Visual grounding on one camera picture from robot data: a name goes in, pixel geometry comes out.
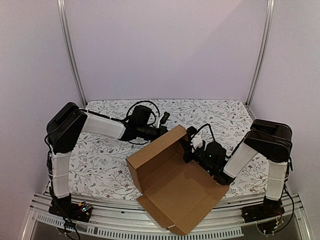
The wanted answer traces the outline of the brown cardboard box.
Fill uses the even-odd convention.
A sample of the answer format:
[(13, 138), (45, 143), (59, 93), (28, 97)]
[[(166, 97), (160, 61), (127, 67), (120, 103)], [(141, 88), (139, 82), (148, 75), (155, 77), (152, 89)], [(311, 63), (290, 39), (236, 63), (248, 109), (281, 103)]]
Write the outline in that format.
[(181, 125), (127, 157), (137, 202), (163, 228), (188, 235), (229, 190), (194, 161), (185, 163), (180, 143), (187, 139)]

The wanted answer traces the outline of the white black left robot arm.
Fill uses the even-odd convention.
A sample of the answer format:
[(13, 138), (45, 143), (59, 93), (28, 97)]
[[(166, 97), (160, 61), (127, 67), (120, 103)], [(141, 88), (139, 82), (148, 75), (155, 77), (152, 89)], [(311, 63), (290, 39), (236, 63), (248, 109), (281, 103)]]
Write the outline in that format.
[(147, 101), (135, 103), (123, 118), (81, 108), (68, 102), (46, 126), (44, 143), (48, 148), (47, 171), (50, 194), (55, 209), (63, 216), (74, 213), (69, 188), (70, 158), (79, 140), (101, 136), (114, 141), (131, 143), (136, 139), (152, 142), (168, 132), (168, 112), (152, 110)]

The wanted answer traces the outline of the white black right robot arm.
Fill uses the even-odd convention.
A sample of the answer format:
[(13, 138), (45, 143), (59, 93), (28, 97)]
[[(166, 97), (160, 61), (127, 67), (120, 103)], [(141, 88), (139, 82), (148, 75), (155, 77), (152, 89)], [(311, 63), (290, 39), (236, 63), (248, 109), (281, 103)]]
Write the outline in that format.
[(218, 184), (229, 186), (255, 157), (263, 157), (268, 162), (268, 177), (258, 213), (269, 218), (281, 205), (289, 172), (293, 170), (292, 128), (285, 123), (255, 119), (231, 154), (215, 138), (206, 143), (200, 136), (202, 129), (189, 127), (186, 139), (179, 141), (184, 162), (195, 162)]

